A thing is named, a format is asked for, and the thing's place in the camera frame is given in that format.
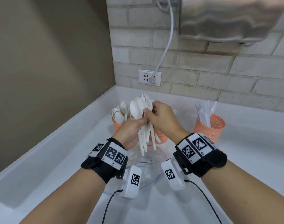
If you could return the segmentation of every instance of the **clear plastic bowl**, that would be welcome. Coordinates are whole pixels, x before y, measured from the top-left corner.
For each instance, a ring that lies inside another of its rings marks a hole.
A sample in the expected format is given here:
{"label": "clear plastic bowl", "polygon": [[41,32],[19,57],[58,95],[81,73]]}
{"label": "clear plastic bowl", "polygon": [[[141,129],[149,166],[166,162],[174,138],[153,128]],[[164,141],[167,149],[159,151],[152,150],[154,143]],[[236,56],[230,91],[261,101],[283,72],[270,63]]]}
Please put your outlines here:
{"label": "clear plastic bowl", "polygon": [[[128,156],[127,166],[135,165],[142,170],[140,189],[159,178],[162,172],[161,163],[166,160],[164,152],[158,147],[156,150],[153,150],[152,145],[147,146],[147,153],[144,153],[144,156],[141,155],[139,146],[129,150]],[[104,192],[113,194],[116,190],[121,189],[121,186],[121,179],[112,178],[106,185]]]}

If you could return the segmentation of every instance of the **hand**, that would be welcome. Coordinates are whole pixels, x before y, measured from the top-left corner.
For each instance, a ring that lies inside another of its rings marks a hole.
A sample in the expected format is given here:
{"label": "hand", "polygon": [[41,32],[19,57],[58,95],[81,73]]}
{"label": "hand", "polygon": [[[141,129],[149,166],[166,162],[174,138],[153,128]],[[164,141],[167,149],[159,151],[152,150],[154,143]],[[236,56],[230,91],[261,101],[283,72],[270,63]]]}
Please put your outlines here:
{"label": "hand", "polygon": [[153,110],[144,109],[144,115],[160,132],[170,138],[175,144],[190,133],[184,130],[176,119],[172,108],[160,101],[152,103]]}
{"label": "hand", "polygon": [[148,118],[146,117],[137,120],[130,117],[117,130],[117,132],[113,135],[113,138],[118,140],[126,150],[130,150],[138,143],[139,128],[147,121]]}

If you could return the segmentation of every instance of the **white countertop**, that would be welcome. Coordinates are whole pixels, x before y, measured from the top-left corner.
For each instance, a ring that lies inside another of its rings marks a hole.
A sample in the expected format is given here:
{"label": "white countertop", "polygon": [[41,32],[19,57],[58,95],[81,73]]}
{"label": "white countertop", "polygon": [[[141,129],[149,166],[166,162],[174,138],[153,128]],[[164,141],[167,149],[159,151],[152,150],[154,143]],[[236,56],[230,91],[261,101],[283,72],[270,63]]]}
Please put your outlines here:
{"label": "white countertop", "polygon": [[[84,161],[100,138],[113,133],[111,107],[142,90],[114,87],[0,173],[0,223],[19,223],[58,188]],[[179,121],[193,130],[197,99],[144,91],[178,110]],[[219,104],[227,123],[217,145],[228,158],[284,196],[284,113]],[[167,156],[174,144],[162,146]],[[198,177],[222,222],[231,223]],[[105,223],[218,223],[207,201],[192,184],[174,192],[162,176],[143,188],[136,200],[114,196]],[[109,195],[103,194],[88,223],[101,223]]]}

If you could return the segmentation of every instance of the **wrist strap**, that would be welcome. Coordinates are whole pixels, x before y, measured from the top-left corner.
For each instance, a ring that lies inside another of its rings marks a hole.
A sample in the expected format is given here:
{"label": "wrist strap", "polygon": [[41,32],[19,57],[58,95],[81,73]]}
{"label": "wrist strap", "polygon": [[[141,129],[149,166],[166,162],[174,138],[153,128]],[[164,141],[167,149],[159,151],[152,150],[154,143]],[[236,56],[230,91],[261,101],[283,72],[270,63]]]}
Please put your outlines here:
{"label": "wrist strap", "polygon": [[112,177],[123,178],[127,161],[127,152],[122,144],[109,138],[92,149],[81,167],[93,169],[107,184]]}
{"label": "wrist strap", "polygon": [[173,154],[185,174],[205,175],[213,167],[226,165],[227,156],[202,133],[192,133],[182,139]]}

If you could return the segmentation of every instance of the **white power cord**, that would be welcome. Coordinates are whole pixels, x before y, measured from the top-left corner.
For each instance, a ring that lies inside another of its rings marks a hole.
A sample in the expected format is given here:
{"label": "white power cord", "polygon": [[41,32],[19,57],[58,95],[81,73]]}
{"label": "white power cord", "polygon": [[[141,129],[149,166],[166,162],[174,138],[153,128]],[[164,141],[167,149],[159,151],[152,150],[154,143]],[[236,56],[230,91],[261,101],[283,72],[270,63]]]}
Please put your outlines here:
{"label": "white power cord", "polygon": [[172,40],[172,37],[173,37],[174,16],[173,16],[173,10],[172,10],[171,1],[170,1],[170,0],[167,0],[167,1],[168,1],[167,7],[166,7],[166,8],[163,8],[163,7],[161,6],[161,4],[160,4],[160,0],[157,0],[157,4],[158,4],[158,7],[159,7],[160,10],[162,10],[162,11],[168,11],[168,9],[169,9],[169,11],[170,11],[170,16],[171,16],[171,31],[170,31],[170,37],[169,37],[169,41],[168,41],[168,44],[167,44],[167,46],[166,46],[166,49],[165,49],[165,51],[164,51],[164,53],[163,53],[163,55],[162,55],[161,60],[159,61],[158,66],[156,67],[156,69],[155,69],[155,71],[154,71],[154,73],[152,74],[152,77],[151,77],[151,79],[150,79],[150,82],[151,82],[151,83],[155,83],[155,81],[154,81],[154,79],[155,79],[155,74],[157,73],[157,71],[158,71],[158,69],[159,69],[159,67],[160,67],[160,65],[161,65],[161,63],[162,63],[162,61],[163,61],[163,59],[165,58],[165,55],[166,55],[166,53],[167,53],[167,51],[168,51],[168,49],[169,49],[169,46],[170,46],[170,43],[171,43],[171,40]]}

